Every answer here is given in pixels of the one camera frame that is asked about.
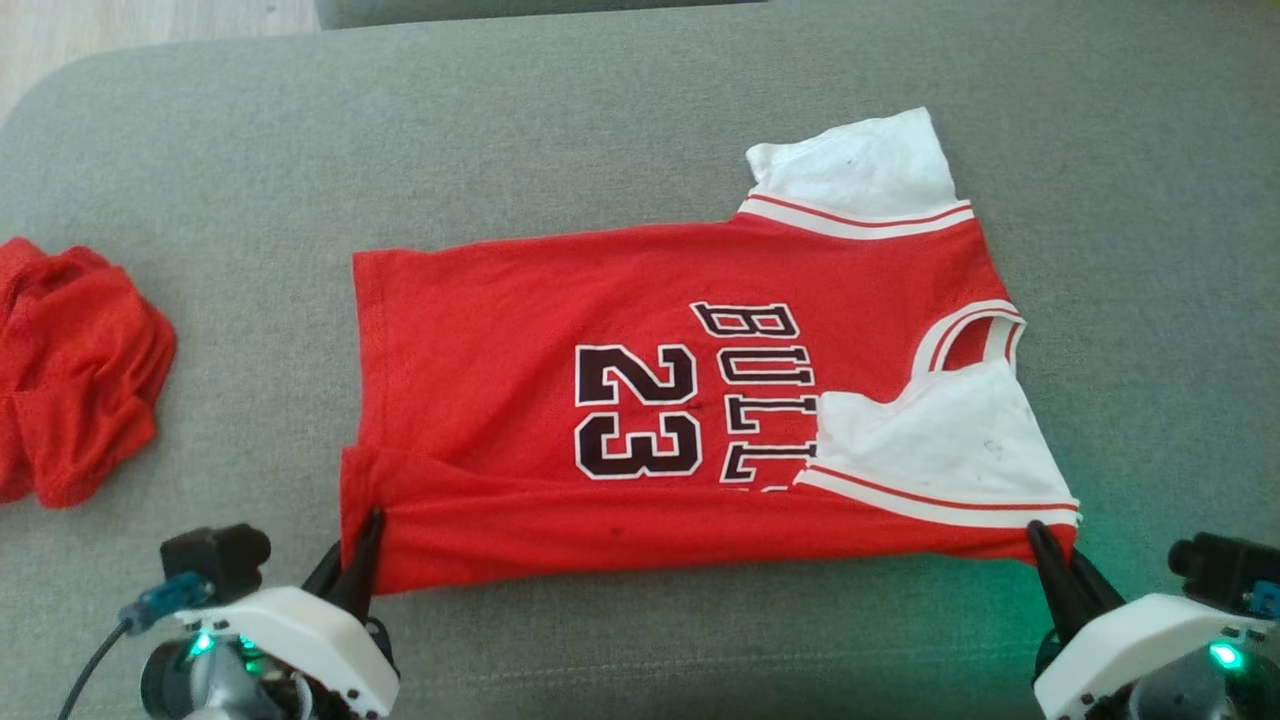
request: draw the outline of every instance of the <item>wooden floor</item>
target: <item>wooden floor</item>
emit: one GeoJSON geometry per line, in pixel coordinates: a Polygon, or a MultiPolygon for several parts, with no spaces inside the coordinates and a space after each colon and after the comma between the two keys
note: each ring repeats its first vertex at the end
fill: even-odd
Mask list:
{"type": "Polygon", "coordinates": [[[315,0],[0,0],[0,123],[40,78],[96,53],[319,32],[315,0]]]}

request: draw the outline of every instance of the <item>white sleeve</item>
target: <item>white sleeve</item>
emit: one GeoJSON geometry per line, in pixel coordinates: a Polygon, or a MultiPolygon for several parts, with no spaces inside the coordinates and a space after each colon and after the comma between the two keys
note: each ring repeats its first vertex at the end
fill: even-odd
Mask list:
{"type": "Polygon", "coordinates": [[[822,393],[795,482],[948,525],[1074,525],[1079,507],[1002,360],[929,373],[888,404],[822,393]]]}
{"type": "Polygon", "coordinates": [[[929,111],[873,118],[790,145],[746,151],[753,192],[868,218],[924,215],[956,204],[929,111]]]}

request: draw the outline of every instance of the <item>couch cushion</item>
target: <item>couch cushion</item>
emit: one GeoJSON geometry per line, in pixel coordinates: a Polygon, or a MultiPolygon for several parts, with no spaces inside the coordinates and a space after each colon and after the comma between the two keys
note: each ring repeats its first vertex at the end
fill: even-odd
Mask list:
{"type": "MultiPolygon", "coordinates": [[[[1280,543],[1277,15],[788,1],[369,28],[77,63],[0,131],[0,237],[88,243],[173,320],[160,437],[0,507],[5,707],[47,716],[156,548],[248,521],[297,583],[355,437],[349,254],[728,217],[744,151],[927,105],[1029,320],[1019,373],[1130,597],[1196,530],[1280,543]]],[[[938,557],[379,600],[403,717],[1036,717],[1036,575],[938,557]]],[[[84,717],[140,717],[163,630],[84,717]]]]}
{"type": "Polygon", "coordinates": [[[428,20],[641,10],[762,0],[316,0],[320,27],[343,29],[428,20]]]}

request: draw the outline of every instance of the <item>jersey hem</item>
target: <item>jersey hem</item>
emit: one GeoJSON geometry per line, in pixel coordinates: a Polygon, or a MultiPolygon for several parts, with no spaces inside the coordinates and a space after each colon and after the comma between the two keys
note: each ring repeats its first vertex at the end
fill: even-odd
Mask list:
{"type": "Polygon", "coordinates": [[[810,464],[792,484],[805,484],[856,500],[895,515],[965,528],[1025,528],[1032,520],[1046,525],[1076,525],[1080,503],[1060,501],[969,502],[929,497],[891,488],[810,464]]]}

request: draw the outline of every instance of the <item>green led light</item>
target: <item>green led light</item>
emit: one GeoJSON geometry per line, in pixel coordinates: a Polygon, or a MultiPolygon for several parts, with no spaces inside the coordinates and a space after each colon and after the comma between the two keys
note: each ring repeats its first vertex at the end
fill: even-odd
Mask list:
{"type": "Polygon", "coordinates": [[[1244,656],[1230,643],[1213,643],[1208,646],[1208,655],[1225,670],[1236,670],[1244,665],[1244,656]]]}
{"type": "Polygon", "coordinates": [[[214,635],[200,633],[196,635],[196,642],[191,644],[189,655],[196,657],[197,655],[209,651],[211,647],[214,647],[214,635]]]}

